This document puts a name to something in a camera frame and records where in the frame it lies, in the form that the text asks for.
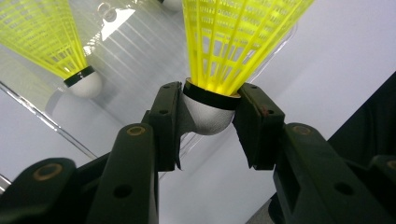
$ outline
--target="reflected shuttlecock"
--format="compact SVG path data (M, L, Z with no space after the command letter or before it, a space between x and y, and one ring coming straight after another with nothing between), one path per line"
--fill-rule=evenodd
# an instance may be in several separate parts
M61 77L75 95L92 98L102 89L88 65L67 1L0 2L0 43Z

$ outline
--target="shuttlecock cork base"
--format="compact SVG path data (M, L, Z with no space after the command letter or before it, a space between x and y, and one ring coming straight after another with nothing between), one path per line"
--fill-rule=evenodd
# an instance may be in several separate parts
M102 90L102 79L91 66L67 78L64 84L76 96L93 98Z
M182 99L195 125L195 132L202 135L220 133L233 120L240 96L225 96L206 91L186 79Z

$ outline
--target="yellow plastic mesh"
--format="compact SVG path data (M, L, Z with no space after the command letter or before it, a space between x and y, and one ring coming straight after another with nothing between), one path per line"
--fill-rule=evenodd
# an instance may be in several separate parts
M183 0L191 82L233 95L314 0Z
M63 79L88 66L67 0L0 0L0 43Z

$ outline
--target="screw hole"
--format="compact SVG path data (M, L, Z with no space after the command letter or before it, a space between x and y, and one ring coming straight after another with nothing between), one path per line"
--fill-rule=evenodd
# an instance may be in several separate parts
M335 188L338 192L340 192L340 193L342 193L342 194L345 194L345 195L352 195L352 194L354 193L354 192L353 192L353 188L350 187L348 184L343 183L343 182L336 183L336 184L334 185L334 188Z
M62 165L58 163L50 163L38 168L33 173L33 178L37 181L48 180L62 172Z
M132 193L132 187L129 185L120 185L113 191L113 195L116 198L126 198Z
M136 135L140 135L140 134L144 133L145 131L146 131L146 129L144 129L143 127L135 126L135 127L128 129L126 132L131 136L136 136Z
M387 165L390 169L396 170L396 161L388 161Z
M293 127L293 130L302 135L311 134L311 130L305 126L296 125Z

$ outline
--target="yellow shuttlecock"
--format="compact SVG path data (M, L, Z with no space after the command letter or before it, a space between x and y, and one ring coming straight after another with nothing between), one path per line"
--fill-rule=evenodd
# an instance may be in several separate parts
M183 0L191 83L238 89L313 0Z
M191 78L181 95L193 130L233 120L237 91L313 0L182 0Z
M61 77L77 96L92 98L102 89L66 0L0 1L0 43Z

